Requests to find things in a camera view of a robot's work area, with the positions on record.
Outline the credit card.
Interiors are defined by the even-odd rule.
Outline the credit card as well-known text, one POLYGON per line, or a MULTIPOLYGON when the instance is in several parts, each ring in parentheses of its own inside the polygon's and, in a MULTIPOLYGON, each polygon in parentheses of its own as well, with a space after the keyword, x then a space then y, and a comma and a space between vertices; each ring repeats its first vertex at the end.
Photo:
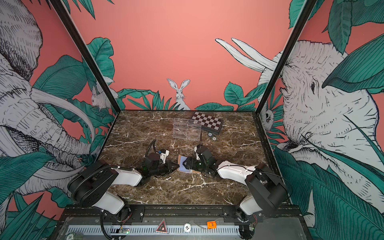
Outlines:
POLYGON ((185 166, 183 165, 179 166, 178 171, 182 173, 187 173, 187 174, 191 174, 193 172, 193 170, 186 169, 185 166))

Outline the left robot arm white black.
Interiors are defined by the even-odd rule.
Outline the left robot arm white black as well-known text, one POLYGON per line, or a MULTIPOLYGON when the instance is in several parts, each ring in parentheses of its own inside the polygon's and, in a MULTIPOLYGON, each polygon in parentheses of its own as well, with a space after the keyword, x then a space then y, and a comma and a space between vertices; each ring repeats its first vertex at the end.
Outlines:
POLYGON ((72 179, 68 183, 68 190, 72 201, 83 208, 94 207, 117 215, 127 204, 123 198, 109 192, 112 185, 141 187, 149 182, 151 177, 168 175, 178 167, 178 164, 158 153, 145 156, 138 169, 98 161, 72 179))

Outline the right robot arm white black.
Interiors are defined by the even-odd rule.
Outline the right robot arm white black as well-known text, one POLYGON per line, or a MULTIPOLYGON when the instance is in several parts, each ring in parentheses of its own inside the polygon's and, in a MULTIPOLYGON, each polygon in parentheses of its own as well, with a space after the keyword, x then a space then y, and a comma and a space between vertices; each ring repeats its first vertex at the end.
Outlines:
POLYGON ((178 156, 179 172, 197 173, 206 177, 220 177, 247 186, 250 195, 246 196, 234 213, 224 213, 225 220, 238 220, 241 223, 258 222, 259 214, 273 214, 289 197, 289 189, 283 178, 266 164, 243 166, 216 159, 204 145, 194 148, 195 157, 178 156))

